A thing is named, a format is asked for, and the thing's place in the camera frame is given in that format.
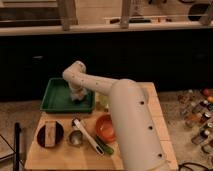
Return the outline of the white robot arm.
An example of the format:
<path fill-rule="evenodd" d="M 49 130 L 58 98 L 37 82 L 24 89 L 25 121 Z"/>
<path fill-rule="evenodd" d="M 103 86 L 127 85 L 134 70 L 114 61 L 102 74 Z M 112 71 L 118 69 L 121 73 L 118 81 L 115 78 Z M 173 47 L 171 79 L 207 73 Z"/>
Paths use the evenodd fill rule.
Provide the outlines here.
<path fill-rule="evenodd" d="M 170 171 L 149 107 L 147 91 L 131 79 L 88 75 L 86 66 L 75 61 L 62 77 L 74 97 L 84 89 L 108 97 L 109 112 L 126 171 Z"/>

